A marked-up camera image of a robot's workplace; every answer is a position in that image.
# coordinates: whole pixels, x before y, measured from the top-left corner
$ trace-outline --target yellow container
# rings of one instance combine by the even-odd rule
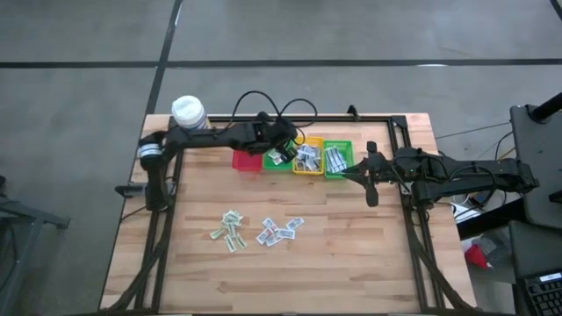
[[[299,136],[295,139],[295,143],[297,143],[297,144],[302,144],[302,142],[303,142],[302,136]],[[305,175],[305,176],[320,176],[320,175],[323,175],[324,174],[324,139],[322,137],[306,136],[305,144],[307,144],[308,146],[318,147],[320,149],[320,170],[318,170],[318,171],[300,171],[300,170],[297,170],[297,163],[293,162],[292,172],[294,172],[297,175]]]

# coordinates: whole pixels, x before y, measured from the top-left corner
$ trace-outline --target cable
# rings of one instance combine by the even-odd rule
[[[140,212],[140,211],[142,211],[142,210],[144,210],[144,209],[146,209],[146,208],[147,208],[147,206],[144,205],[144,206],[142,206],[142,207],[140,207],[140,208],[138,208],[138,209],[136,209],[136,210],[134,210],[134,211],[128,213],[127,215],[125,215],[125,216],[123,216],[123,217],[121,218],[121,222],[122,222],[123,220],[125,220],[126,218],[128,218],[129,216],[133,216],[134,214],[136,214],[136,213],[138,213],[138,212]]]
[[[498,146],[496,146],[496,148],[495,148],[495,156],[494,156],[494,159],[495,159],[495,160],[498,160],[498,152],[500,151],[500,144],[501,144],[501,142],[502,142],[503,140],[505,140],[505,139],[506,139],[509,135],[511,135],[512,133],[513,133],[513,131],[511,131],[511,132],[505,134],[505,135],[500,139],[500,141],[498,141]]]
[[[451,181],[454,181],[455,176],[456,176],[458,173],[460,173],[461,171],[464,171],[464,170],[467,170],[467,169],[474,169],[474,168],[476,168],[476,169],[482,169],[482,170],[486,171],[487,174],[490,175],[490,177],[492,177],[492,188],[490,188],[490,193],[488,193],[487,197],[486,197],[486,198],[484,199],[484,201],[482,202],[483,205],[486,205],[486,203],[488,203],[488,201],[490,200],[490,198],[492,198],[492,195],[493,195],[494,192],[495,192],[495,184],[496,184],[496,182],[495,182],[495,175],[494,175],[494,173],[493,173],[492,171],[490,171],[490,169],[477,166],[476,164],[474,164],[474,165],[472,165],[472,166],[465,166],[465,167],[461,167],[461,168],[459,168],[459,169],[453,171],[453,173],[450,175],[450,178],[451,178]],[[477,209],[477,208],[479,208],[479,206],[471,207],[470,209],[468,209],[468,210],[466,210],[466,211],[464,211],[464,212],[461,212],[461,213],[457,214],[457,215],[455,216],[455,219],[458,218],[460,215],[466,214],[466,213],[469,212],[469,211],[474,211],[474,210]]]
[[[304,103],[310,105],[310,107],[313,108],[314,116],[313,116],[313,119],[311,119],[310,122],[308,122],[308,123],[306,123],[306,124],[304,124],[304,125],[302,125],[302,126],[296,126],[296,125],[295,125],[295,127],[297,127],[297,128],[309,127],[309,126],[311,126],[312,124],[314,124],[314,123],[316,122],[316,119],[318,118],[318,109],[316,109],[316,106],[315,106],[312,102],[306,100],[305,98],[299,97],[299,98],[296,98],[296,99],[293,99],[293,100],[287,102],[287,104],[285,104],[285,106],[283,107],[283,109],[281,109],[281,112],[279,113],[279,116],[282,116],[283,113],[285,113],[285,110],[287,110],[287,108],[289,107],[289,105],[291,105],[291,104],[293,104],[293,103],[295,103],[295,102],[298,102],[298,101],[304,102]]]
[[[2,281],[2,285],[0,285],[0,292],[4,291],[4,287],[6,286],[6,284],[8,283],[8,281],[10,281],[10,277],[14,272],[14,269],[16,268],[16,264],[18,264],[18,246],[16,245],[16,233],[14,232],[14,228],[11,226],[11,224],[8,224],[8,230],[10,230],[10,234],[11,234],[11,248],[12,248],[12,252],[14,254],[14,263],[11,265],[10,268],[10,272],[8,273],[8,275],[6,276],[6,278]]]
[[[297,126],[297,125],[295,125],[295,124],[293,124],[293,123],[291,122],[292,125],[302,134],[302,142],[301,142],[300,144],[297,144],[297,142],[295,141],[295,145],[301,146],[301,145],[304,145],[305,142],[306,142],[306,135],[305,135],[305,132],[303,132],[303,130],[302,130],[301,128],[302,128],[302,127],[308,127],[308,126],[311,126],[312,124],[316,123],[316,119],[318,118],[318,109],[316,109],[316,106],[315,106],[312,102],[306,100],[305,98],[298,97],[298,98],[296,98],[296,99],[293,99],[293,100],[287,102],[287,104],[285,104],[285,106],[283,107],[283,109],[281,109],[281,112],[279,113],[279,117],[282,117],[282,116],[283,116],[283,113],[285,113],[285,110],[287,110],[287,108],[289,107],[289,105],[291,105],[291,104],[293,104],[293,103],[295,103],[295,102],[298,102],[298,101],[304,102],[304,103],[310,105],[310,107],[312,107],[312,108],[313,108],[313,111],[314,111],[313,119],[311,119],[310,122],[308,122],[308,123],[306,123],[306,124],[304,124],[304,125],[302,125],[302,126]]]
[[[472,129],[472,130],[463,131],[463,132],[460,132],[460,133],[451,133],[451,134],[446,134],[446,135],[443,135],[443,136],[437,136],[436,140],[439,140],[439,139],[445,138],[445,137],[450,137],[450,136],[457,136],[457,135],[461,135],[461,134],[464,134],[464,133],[477,132],[477,131],[481,131],[481,130],[496,127],[496,126],[504,126],[504,125],[507,125],[507,124],[511,124],[511,122],[505,122],[505,123],[500,123],[500,124],[494,124],[494,125],[491,125],[491,126],[479,127],[479,128],[475,128],[475,129]]]
[[[168,176],[168,177],[166,177],[166,178],[164,179],[164,182],[165,182],[166,180],[173,179],[173,178],[174,178],[173,176]],[[169,190],[169,194],[172,194],[172,192],[174,191],[175,188],[176,188],[176,182],[172,182],[172,187],[171,187],[170,190]],[[138,213],[138,212],[140,212],[140,211],[142,211],[142,210],[144,210],[144,209],[146,209],[146,208],[147,208],[147,206],[144,205],[144,206],[142,206],[142,207],[140,207],[140,208],[138,208],[138,209],[136,209],[136,210],[134,210],[134,211],[128,213],[127,215],[123,216],[123,217],[119,220],[119,223],[123,222],[123,220],[125,220],[126,218],[128,218],[128,217],[130,217],[130,216],[133,216],[134,214],[136,214],[136,213]]]
[[[275,110],[275,113],[276,113],[278,116],[281,116],[281,113],[279,112],[278,107],[275,105],[275,102],[273,102],[273,100],[271,99],[270,96],[268,96],[265,92],[261,92],[261,91],[259,91],[259,90],[251,90],[251,91],[248,91],[248,92],[244,93],[243,95],[241,95],[241,96],[238,98],[238,101],[236,101],[236,105],[234,106],[234,109],[233,109],[233,111],[232,111],[232,115],[230,116],[230,120],[228,121],[228,124],[227,124],[227,125],[225,126],[225,128],[223,128],[221,131],[217,132],[217,135],[220,135],[220,134],[226,132],[226,131],[230,128],[230,126],[234,123],[234,117],[236,116],[236,112],[238,111],[238,106],[240,106],[240,102],[241,102],[245,97],[247,97],[247,96],[249,96],[249,95],[251,95],[251,94],[259,94],[259,95],[264,96],[268,101],[270,101],[270,104],[271,104],[271,106],[273,106],[273,109]]]

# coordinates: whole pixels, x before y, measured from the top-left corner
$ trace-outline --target wooden table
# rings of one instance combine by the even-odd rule
[[[405,115],[413,146],[436,154],[429,115]],[[168,119],[168,115],[149,115],[143,134],[165,130]],[[305,132],[352,140],[356,163],[366,156],[368,140],[392,157],[385,124],[317,123]],[[380,205],[370,208],[363,188],[350,181],[238,172],[231,167],[232,153],[228,148],[185,152],[161,312],[418,311],[395,185],[380,184]],[[147,181],[138,161],[132,180]],[[144,197],[130,199],[124,214],[143,205]],[[209,237],[228,210],[244,216],[239,232],[248,243],[233,254],[222,239]],[[436,205],[430,214],[437,264],[463,299],[475,305],[450,207]],[[149,212],[139,212],[120,225],[101,307],[111,305],[138,272],[149,217]],[[305,224],[294,241],[267,248],[256,241],[267,217],[280,226],[297,217]],[[425,279],[431,300],[427,275]],[[148,282],[148,302],[153,281]]]

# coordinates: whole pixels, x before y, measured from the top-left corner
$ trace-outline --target black stand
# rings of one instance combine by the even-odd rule
[[[22,282],[23,271],[29,263],[33,245],[39,237],[43,224],[52,224],[58,229],[66,229],[69,219],[25,206],[6,197],[0,197],[0,218],[2,236],[4,236],[2,246],[8,247],[7,252],[11,252],[12,247],[16,249],[14,254],[16,256],[12,258],[12,261],[0,269],[4,283],[4,287],[0,289],[0,315],[3,316],[11,314],[11,308]],[[11,235],[9,241],[5,238],[8,235]]]

